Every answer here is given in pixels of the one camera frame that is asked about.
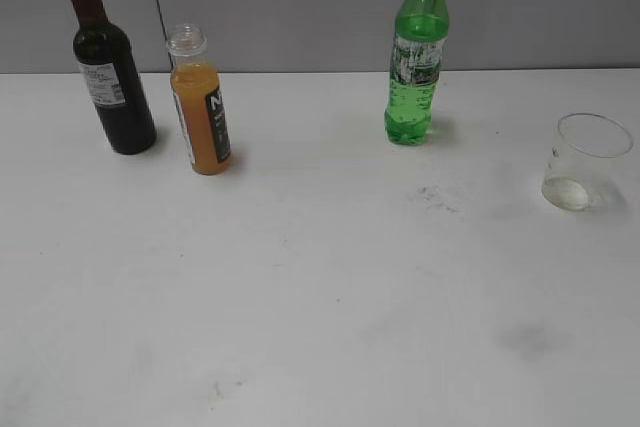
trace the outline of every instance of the juice bottle label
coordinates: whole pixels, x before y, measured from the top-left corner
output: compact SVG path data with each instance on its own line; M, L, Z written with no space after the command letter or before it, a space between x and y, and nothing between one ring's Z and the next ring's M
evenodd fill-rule
M218 163L222 163L231 155L231 145L227 134L227 121L224 117L224 106L222 105L222 93L220 87L205 96L207 113L209 114L209 124L211 125L211 135L216 147L216 157Z
M176 110L178 111L178 118L180 119L180 130L182 130L182 136L187 144L187 151L189 152L189 160L192 164L196 163L196 155L193 151L193 145L191 144L191 136L189 135L189 129L187 122L184 120L184 112L182 111L182 102L180 102L180 96L173 92L173 100L176 103Z
M391 54L391 79L408 86L435 84L440 76L445 40L416 42L396 33Z
M124 105L124 95L113 64L89 65L78 62L91 100L101 107Z

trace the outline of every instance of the wine bottle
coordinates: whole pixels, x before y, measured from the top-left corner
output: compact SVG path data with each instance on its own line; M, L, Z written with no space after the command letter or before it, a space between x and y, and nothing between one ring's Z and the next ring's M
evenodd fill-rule
M137 154L156 130L126 34L107 19L102 0L71 0L80 23L73 51L107 138L119 154Z

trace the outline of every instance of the juice bottle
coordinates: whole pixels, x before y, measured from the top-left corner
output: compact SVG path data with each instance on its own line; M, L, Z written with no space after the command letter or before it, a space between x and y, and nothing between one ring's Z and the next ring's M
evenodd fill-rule
M171 89L193 170L219 174L231 164L220 78L207 62L207 39L197 25L176 26L167 40Z

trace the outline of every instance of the white table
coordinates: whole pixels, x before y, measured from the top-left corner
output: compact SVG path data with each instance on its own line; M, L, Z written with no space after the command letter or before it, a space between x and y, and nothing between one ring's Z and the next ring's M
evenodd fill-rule
M133 157L78 75L0 76L0 425L639 425L640 154L623 214L539 188L565 113L640 138L640 71L444 73L417 148L386 79L224 75L204 177L166 74Z

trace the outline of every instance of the green plastic bottle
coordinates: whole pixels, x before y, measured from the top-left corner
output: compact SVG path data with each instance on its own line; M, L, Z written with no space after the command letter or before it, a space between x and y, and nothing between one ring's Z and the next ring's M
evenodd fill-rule
M449 32L445 0L405 0L396 16L391 86L384 120L389 140L418 145L431 124L431 101Z

